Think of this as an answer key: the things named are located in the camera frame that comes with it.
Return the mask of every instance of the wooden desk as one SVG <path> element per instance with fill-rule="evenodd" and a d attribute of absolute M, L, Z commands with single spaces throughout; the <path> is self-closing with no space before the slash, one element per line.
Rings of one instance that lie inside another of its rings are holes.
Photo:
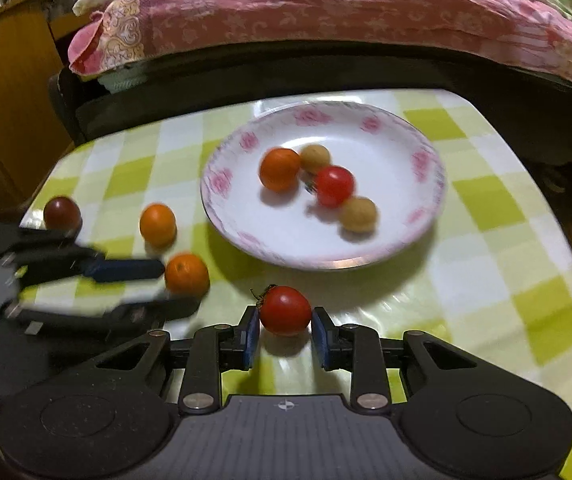
<path fill-rule="evenodd" d="M 47 1 L 13 0 L 0 8 L 0 211 L 28 199 L 70 145 L 48 99 L 48 78 L 67 62 L 54 42 L 89 18 L 49 23 Z"/>

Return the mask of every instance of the floral plate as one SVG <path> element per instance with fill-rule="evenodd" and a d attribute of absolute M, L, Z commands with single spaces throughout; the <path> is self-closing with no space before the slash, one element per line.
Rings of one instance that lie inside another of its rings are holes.
<path fill-rule="evenodd" d="M 354 174 L 355 194 L 379 209 L 369 235 L 344 231 L 338 210 L 317 205 L 302 180 L 275 194 L 259 181 L 259 164 L 275 146 L 330 150 L 333 164 Z M 370 105 L 299 103 L 237 128 L 210 156 L 201 199 L 214 227 L 260 260 L 296 269 L 346 269 L 398 253 L 421 237 L 439 214 L 444 166 L 432 144 L 409 123 Z"/>

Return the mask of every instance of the orange tomato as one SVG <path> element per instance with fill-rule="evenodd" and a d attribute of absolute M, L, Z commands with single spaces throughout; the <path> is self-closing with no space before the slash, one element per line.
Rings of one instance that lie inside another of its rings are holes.
<path fill-rule="evenodd" d="M 150 204 L 139 219 L 139 232 L 153 247 L 165 247 L 177 235 L 177 222 L 165 204 Z"/>
<path fill-rule="evenodd" d="M 208 267 L 197 254 L 176 254 L 163 275 L 166 288 L 175 294 L 201 298 L 210 288 Z"/>
<path fill-rule="evenodd" d="M 271 191 L 282 193 L 297 183 L 301 158 L 288 148 L 272 148 L 261 161 L 259 180 Z"/>

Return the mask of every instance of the pink bedspread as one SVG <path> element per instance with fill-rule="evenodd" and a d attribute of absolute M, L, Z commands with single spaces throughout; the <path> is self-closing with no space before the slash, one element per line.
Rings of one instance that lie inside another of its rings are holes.
<path fill-rule="evenodd" d="M 572 81 L 572 22 L 534 0 L 114 0 L 70 44 L 94 75 L 226 43 L 351 40 L 450 48 Z"/>

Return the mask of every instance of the checkered tablecloth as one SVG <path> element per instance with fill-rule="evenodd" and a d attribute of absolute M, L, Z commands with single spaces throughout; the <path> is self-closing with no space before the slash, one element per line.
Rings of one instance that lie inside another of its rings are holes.
<path fill-rule="evenodd" d="M 572 254 L 506 143 L 470 103 L 450 92 L 362 91 L 324 98 L 402 116 L 434 142 L 444 160 L 442 216 L 418 244 L 383 264 L 326 273 L 280 269 L 235 249 L 207 221 L 199 177 L 213 149 L 253 115 L 301 96 L 172 118 L 86 144 L 59 162 L 24 224 L 39 224 L 44 204 L 67 194 L 82 210 L 82 242 L 110 256 L 142 255 L 139 215 L 148 203 L 164 202 L 179 228 L 164 258 L 197 253 L 212 280 L 198 314 L 169 323 L 174 337 L 218 322 L 236 324 L 253 303 L 252 288 L 280 283 L 324 306 L 338 324 L 366 324 L 386 337 L 426 330 L 542 384 L 572 408 Z M 24 296 L 50 308 L 97 314 L 124 298 L 149 298 L 162 289 L 162 280 L 109 286 L 65 280 Z M 389 376 L 393 398 L 403 400 L 399 375 L 391 370 Z M 308 337 L 283 341 L 262 333 L 255 368 L 226 372 L 223 383 L 226 392 L 346 394 L 349 375 L 315 366 Z M 572 480 L 572 454 L 563 475 Z"/>

